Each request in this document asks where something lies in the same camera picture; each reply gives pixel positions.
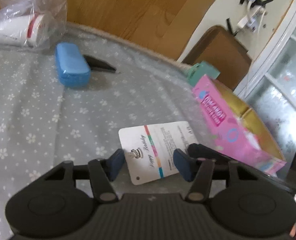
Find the clear plastic bag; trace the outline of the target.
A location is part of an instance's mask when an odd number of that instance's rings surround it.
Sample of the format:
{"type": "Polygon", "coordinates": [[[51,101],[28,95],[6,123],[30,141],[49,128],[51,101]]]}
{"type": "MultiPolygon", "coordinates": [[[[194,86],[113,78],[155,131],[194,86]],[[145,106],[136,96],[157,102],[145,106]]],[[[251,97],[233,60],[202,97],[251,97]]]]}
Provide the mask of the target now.
{"type": "Polygon", "coordinates": [[[35,14],[48,14],[50,16],[48,25],[50,37],[40,46],[28,47],[0,44],[0,47],[31,51],[40,51],[50,48],[60,40],[66,32],[67,12],[67,0],[0,0],[0,20],[35,14]]]}

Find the teal plastic cup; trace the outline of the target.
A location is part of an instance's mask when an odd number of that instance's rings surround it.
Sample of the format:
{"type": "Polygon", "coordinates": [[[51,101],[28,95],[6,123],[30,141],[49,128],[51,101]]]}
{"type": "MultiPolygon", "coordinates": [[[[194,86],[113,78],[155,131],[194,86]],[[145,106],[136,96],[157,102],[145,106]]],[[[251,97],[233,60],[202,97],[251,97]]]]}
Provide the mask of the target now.
{"type": "Polygon", "coordinates": [[[194,87],[204,75],[216,79],[220,75],[220,71],[206,61],[196,63],[187,71],[189,85],[194,87]]]}

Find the pink tin box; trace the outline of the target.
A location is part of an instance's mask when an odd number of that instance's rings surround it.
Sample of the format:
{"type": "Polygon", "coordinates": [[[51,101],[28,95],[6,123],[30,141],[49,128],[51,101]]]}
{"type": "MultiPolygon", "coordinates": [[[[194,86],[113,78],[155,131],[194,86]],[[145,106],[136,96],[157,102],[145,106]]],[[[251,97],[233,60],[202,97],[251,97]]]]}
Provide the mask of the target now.
{"type": "Polygon", "coordinates": [[[215,150],[269,175],[286,164],[262,120],[247,103],[217,80],[204,75],[192,89],[215,150]]]}

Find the wooden panel board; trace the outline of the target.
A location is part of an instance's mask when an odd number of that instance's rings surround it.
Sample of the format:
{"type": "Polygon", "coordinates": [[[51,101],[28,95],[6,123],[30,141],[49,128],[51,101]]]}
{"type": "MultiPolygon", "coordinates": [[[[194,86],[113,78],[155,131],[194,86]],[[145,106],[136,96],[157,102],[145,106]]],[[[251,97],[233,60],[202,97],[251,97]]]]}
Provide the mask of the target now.
{"type": "Polygon", "coordinates": [[[215,0],[67,0],[69,23],[178,59],[215,0]]]}

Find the blue glasses case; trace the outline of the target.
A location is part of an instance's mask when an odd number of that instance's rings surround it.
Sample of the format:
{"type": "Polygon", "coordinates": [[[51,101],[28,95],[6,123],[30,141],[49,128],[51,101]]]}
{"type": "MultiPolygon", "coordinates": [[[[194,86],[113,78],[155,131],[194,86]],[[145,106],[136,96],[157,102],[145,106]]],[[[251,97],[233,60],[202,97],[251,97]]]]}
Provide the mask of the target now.
{"type": "Polygon", "coordinates": [[[89,83],[91,70],[78,46],[60,42],[55,47],[58,79],[65,87],[81,88],[89,83]]]}

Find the white tube in bag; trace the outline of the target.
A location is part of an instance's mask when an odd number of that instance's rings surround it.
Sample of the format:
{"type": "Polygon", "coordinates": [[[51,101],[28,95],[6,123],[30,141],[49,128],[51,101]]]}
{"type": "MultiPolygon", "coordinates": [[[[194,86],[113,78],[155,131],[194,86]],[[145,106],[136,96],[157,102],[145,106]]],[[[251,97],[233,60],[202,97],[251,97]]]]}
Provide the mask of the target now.
{"type": "Polygon", "coordinates": [[[50,37],[48,14],[25,15],[0,20],[0,44],[38,47],[50,37]]]}

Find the frosted glass door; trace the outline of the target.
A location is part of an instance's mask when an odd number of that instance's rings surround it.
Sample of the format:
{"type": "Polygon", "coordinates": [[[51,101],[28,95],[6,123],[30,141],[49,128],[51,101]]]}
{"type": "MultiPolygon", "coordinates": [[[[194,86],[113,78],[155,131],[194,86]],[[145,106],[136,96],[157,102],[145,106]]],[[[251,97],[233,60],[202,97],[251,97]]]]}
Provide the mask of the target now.
{"type": "Polygon", "coordinates": [[[284,15],[234,92],[255,109],[291,161],[296,152],[296,0],[275,0],[259,31],[268,30],[279,5],[287,6],[284,15]]]}

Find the black object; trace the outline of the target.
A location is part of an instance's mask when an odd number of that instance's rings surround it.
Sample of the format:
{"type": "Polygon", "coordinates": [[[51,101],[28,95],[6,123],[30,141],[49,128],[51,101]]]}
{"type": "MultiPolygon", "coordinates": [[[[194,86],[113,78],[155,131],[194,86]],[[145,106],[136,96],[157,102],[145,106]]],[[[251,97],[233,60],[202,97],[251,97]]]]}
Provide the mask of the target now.
{"type": "Polygon", "coordinates": [[[90,55],[83,55],[83,57],[92,71],[116,73],[116,68],[105,61],[90,55]]]}

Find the white birthday card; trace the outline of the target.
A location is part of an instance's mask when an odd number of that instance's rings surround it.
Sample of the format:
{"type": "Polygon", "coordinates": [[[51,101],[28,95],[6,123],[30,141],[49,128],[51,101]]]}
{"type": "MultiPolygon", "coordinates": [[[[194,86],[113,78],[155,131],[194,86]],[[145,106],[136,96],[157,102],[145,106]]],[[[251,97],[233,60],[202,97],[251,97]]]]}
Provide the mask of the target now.
{"type": "Polygon", "coordinates": [[[122,128],[119,139],[134,185],[177,174],[173,152],[197,142],[187,121],[122,128]]]}

